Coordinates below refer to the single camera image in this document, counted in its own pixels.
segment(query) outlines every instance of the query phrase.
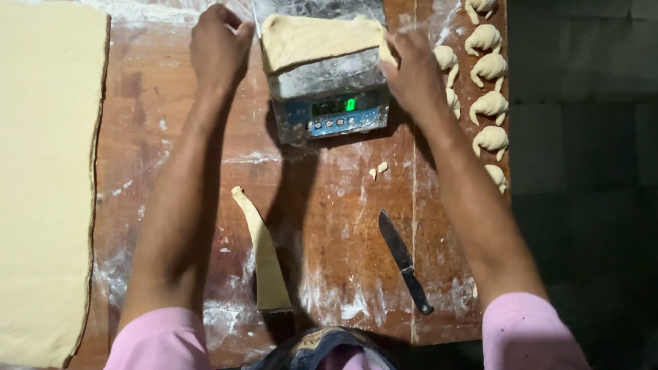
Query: hand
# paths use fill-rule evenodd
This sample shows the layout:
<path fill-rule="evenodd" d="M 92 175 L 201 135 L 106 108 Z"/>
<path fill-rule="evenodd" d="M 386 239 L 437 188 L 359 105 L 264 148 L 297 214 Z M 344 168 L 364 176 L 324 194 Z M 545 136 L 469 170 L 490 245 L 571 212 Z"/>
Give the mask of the hand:
<path fill-rule="evenodd" d="M 228 26 L 237 30 L 235 34 Z M 215 4 L 192 28 L 190 59 L 199 91 L 235 88 L 247 74 L 254 26 Z"/>
<path fill-rule="evenodd" d="M 436 58 L 420 32 L 386 34 L 386 41 L 400 56 L 400 69 L 380 61 L 388 87 L 400 106 L 419 124 L 435 120 L 437 113 L 449 117 L 445 84 Z"/>

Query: wooden table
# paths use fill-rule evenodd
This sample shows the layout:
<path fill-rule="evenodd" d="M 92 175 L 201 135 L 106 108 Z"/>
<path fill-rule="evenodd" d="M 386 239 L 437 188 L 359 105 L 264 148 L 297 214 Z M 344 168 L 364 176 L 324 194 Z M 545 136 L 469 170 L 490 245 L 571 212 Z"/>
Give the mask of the wooden table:
<path fill-rule="evenodd" d="M 388 27 L 430 27 L 459 56 L 455 91 L 461 126 L 479 128 L 468 108 L 485 92 L 468 73 L 478 60 L 465 39 L 475 29 L 457 0 L 384 0 Z M 503 34 L 505 2 L 490 21 Z M 101 369 L 116 336 L 119 307 L 145 200 L 176 142 L 195 91 L 188 45 L 193 23 L 114 22 L 103 118 L 98 139 L 91 311 L 72 369 Z M 507 95 L 507 81 L 503 93 Z M 483 126 L 493 122 L 482 118 Z M 298 330 L 345 325 L 412 344 L 480 337 L 481 312 L 473 279 L 443 212 L 440 183 L 419 131 L 395 105 L 388 127 L 279 146 L 273 139 L 268 88 L 259 46 L 240 85 L 222 160 L 220 212 L 206 286 L 204 320 L 215 367 L 253 363 L 272 341 L 253 295 L 253 254 L 247 223 L 230 195 L 240 185 L 261 212 L 278 248 Z M 508 180 L 508 155 L 498 165 Z M 368 170 L 388 162 L 376 181 Z M 483 152 L 483 164 L 495 164 Z M 377 227 L 379 210 L 395 221 L 415 259 L 416 276 L 433 314 L 419 314 Z"/>

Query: digital scale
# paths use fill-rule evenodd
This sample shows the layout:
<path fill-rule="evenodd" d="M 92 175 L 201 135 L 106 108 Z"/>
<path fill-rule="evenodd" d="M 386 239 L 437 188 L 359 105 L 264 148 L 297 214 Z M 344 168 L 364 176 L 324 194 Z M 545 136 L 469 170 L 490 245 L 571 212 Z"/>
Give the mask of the digital scale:
<path fill-rule="evenodd" d="M 381 0 L 253 0 L 256 29 L 271 14 L 327 19 L 365 15 L 384 20 Z M 270 74 L 268 83 L 283 144 L 386 127 L 390 93 L 377 67 L 378 48 L 293 66 Z"/>

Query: forearm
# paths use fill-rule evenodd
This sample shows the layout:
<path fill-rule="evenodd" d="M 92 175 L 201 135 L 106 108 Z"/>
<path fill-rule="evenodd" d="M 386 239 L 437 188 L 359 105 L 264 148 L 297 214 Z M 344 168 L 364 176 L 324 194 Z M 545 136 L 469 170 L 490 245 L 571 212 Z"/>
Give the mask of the forearm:
<path fill-rule="evenodd" d="M 135 294 L 149 290 L 154 307 L 177 305 L 201 312 L 215 234 L 224 126 L 232 95 L 226 91 L 198 94 L 149 196 L 130 290 Z M 150 309 L 147 303 L 143 311 Z"/>
<path fill-rule="evenodd" d="M 545 291 L 509 206 L 449 111 L 420 117 L 441 184 L 445 212 L 486 306 L 507 290 Z"/>

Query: green digit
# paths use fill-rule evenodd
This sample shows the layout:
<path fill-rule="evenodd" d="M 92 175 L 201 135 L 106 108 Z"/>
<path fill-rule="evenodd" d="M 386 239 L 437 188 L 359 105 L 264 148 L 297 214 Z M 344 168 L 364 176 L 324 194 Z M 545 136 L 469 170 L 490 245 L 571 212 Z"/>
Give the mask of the green digit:
<path fill-rule="evenodd" d="M 348 112 L 349 112 L 349 111 L 353 111 L 354 108 L 355 108 L 355 106 L 356 106 L 356 104 L 357 104 L 356 99 L 348 99 L 348 100 L 345 102 L 345 110 L 348 111 Z"/>

